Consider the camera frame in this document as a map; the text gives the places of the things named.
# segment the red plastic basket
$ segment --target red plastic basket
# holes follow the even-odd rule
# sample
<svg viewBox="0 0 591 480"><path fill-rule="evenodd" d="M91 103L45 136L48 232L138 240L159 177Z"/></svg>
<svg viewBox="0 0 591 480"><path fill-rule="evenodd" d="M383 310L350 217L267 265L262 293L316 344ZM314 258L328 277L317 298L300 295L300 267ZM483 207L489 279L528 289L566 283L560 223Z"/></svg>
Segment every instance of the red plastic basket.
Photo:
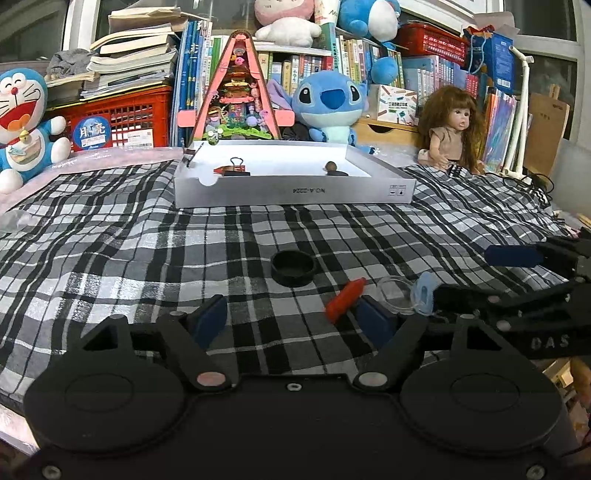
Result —
<svg viewBox="0 0 591 480"><path fill-rule="evenodd" d="M91 100L78 105L58 107L47 112L47 117L61 115L67 126L65 134L72 140L71 123L87 116L106 115L111 118L114 147L127 143L127 133L152 129L155 147L168 146L168 119L173 89L162 86L128 93L109 99Z"/></svg>
<svg viewBox="0 0 591 480"><path fill-rule="evenodd" d="M462 67L466 63L467 41L433 25L420 22L403 25L394 41L408 49L401 50L403 57L439 55Z"/></svg>

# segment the white box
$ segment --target white box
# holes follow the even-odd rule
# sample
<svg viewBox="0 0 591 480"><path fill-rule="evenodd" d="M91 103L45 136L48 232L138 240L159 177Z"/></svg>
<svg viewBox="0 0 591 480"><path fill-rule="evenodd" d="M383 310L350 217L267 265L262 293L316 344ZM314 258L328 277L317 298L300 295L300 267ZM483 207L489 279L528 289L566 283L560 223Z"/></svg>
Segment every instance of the white box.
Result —
<svg viewBox="0 0 591 480"><path fill-rule="evenodd" d="M388 85L369 87L365 116L391 124L417 125L417 92Z"/></svg>
<svg viewBox="0 0 591 480"><path fill-rule="evenodd" d="M251 176L221 177L215 168L244 159ZM334 161L348 177L327 176ZM174 173L177 208L310 203L410 203L415 179L355 147L315 142L225 140L205 143Z"/></svg>

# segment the blue stitch plush toy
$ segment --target blue stitch plush toy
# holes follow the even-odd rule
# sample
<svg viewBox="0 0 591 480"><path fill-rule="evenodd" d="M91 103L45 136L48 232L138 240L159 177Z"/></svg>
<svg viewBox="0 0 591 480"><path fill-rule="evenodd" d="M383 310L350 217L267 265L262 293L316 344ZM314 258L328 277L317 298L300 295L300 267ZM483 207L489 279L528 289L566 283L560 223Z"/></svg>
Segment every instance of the blue stitch plush toy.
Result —
<svg viewBox="0 0 591 480"><path fill-rule="evenodd" d="M339 27L393 48L388 42L398 34L400 12L398 0L342 0ZM398 65L391 57L377 60L371 69L372 82L382 85L389 85L397 75Z"/></svg>
<svg viewBox="0 0 591 480"><path fill-rule="evenodd" d="M282 91L295 118L310 127L315 142L355 145L353 125L366 108L364 85L334 70L322 70L302 80L293 97Z"/></svg>
<svg viewBox="0 0 591 480"><path fill-rule="evenodd" d="M40 124L47 107L47 84L30 69L0 75L0 193L12 193L46 167L70 156L70 141L49 135L66 129L57 116Z"/></svg>

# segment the blue box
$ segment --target blue box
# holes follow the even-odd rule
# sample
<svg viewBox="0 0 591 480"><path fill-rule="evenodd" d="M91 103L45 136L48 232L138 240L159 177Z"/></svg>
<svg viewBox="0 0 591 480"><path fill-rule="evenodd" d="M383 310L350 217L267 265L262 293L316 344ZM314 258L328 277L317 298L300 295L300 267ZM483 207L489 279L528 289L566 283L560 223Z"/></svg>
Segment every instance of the blue box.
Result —
<svg viewBox="0 0 591 480"><path fill-rule="evenodd" d="M494 86L507 95L513 94L514 86L514 57L509 51L512 45L513 40L498 33L493 33L492 38L484 43L486 72L492 78Z"/></svg>

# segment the black and white checkered cloth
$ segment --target black and white checkered cloth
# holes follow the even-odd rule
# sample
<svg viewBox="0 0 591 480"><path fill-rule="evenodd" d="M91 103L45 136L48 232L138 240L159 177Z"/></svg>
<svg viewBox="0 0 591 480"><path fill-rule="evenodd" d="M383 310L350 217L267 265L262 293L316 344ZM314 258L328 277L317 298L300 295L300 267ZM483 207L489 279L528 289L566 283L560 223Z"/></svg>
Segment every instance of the black and white checkered cloth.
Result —
<svg viewBox="0 0 591 480"><path fill-rule="evenodd" d="M36 226L0 236L0 399L22 396L69 345L110 314L153 322L228 298L228 325L209 349L239 373L354 374L372 346L325 303L348 280L387 273L523 292L561 281L543 270L492 268L490 244L565 231L526 193L495 177L450 178L424 167L411 205L251 206L177 210L175 162L61 176L17 208ZM271 279L284 248L322 273L295 290Z"/></svg>

